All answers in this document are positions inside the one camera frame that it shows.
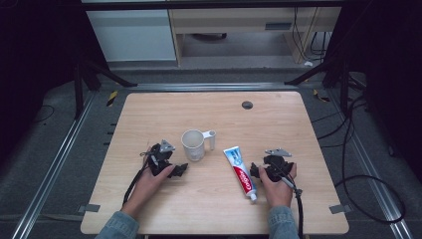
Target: sleeve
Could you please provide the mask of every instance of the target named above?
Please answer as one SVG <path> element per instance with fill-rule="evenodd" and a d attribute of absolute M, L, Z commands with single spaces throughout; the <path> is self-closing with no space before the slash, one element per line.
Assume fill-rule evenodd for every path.
<path fill-rule="evenodd" d="M 108 220 L 96 239 L 135 238 L 138 229 L 139 223 L 136 220 L 121 211 L 117 211 Z"/>
<path fill-rule="evenodd" d="M 287 206 L 273 207 L 268 216 L 268 225 L 270 239 L 299 239 L 292 210 Z"/>

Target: person's left hand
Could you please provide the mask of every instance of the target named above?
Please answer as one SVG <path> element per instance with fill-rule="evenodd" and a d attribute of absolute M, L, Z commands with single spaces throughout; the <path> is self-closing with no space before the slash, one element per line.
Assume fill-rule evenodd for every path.
<path fill-rule="evenodd" d="M 122 206 L 122 212 L 137 218 L 140 209 L 150 197 L 158 190 L 161 183 L 173 171 L 174 165 L 164 168 L 158 175 L 152 175 L 151 169 L 147 168 L 137 181 L 129 199 Z"/>

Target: wooden table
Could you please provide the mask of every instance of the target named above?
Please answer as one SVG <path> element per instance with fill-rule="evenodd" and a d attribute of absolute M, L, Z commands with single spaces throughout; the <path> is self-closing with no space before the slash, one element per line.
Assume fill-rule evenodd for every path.
<path fill-rule="evenodd" d="M 253 103 L 250 110 L 242 102 Z M 206 144 L 199 162 L 186 159 L 180 141 L 191 128 L 214 129 L 215 150 Z M 282 147 L 298 164 L 298 188 L 304 191 L 305 234 L 342 234 L 348 224 L 343 213 L 331 214 L 339 204 L 325 161 L 299 93 L 151 93 L 127 97 L 105 157 L 81 229 L 99 233 L 120 210 L 123 196 L 141 168 L 139 154 L 168 140 L 176 147 L 170 162 L 188 162 L 182 177 L 167 179 L 146 204 L 138 221 L 141 234 L 268 234 L 269 206 L 259 179 L 253 178 L 258 200 L 247 198 L 223 149 L 240 146 L 247 168 L 263 163 L 265 149 Z M 292 209 L 298 222 L 298 205 Z"/>

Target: person's right hand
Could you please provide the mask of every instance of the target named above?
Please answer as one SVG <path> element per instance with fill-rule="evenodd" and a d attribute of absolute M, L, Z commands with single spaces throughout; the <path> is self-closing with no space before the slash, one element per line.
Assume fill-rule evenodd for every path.
<path fill-rule="evenodd" d="M 271 207 L 287 206 L 292 203 L 293 190 L 289 188 L 282 180 L 273 182 L 267 175 L 264 167 L 259 167 L 260 178 L 264 184 L 267 202 Z M 294 163 L 290 175 L 295 178 L 297 174 L 297 165 Z"/>

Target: cup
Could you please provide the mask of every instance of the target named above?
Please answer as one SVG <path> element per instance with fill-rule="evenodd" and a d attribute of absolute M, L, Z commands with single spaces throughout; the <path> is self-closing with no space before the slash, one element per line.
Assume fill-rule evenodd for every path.
<path fill-rule="evenodd" d="M 190 129 L 182 136 L 182 144 L 187 158 L 191 161 L 199 161 L 205 155 L 205 138 L 209 138 L 210 149 L 215 147 L 215 131 L 202 132 L 198 129 Z"/>

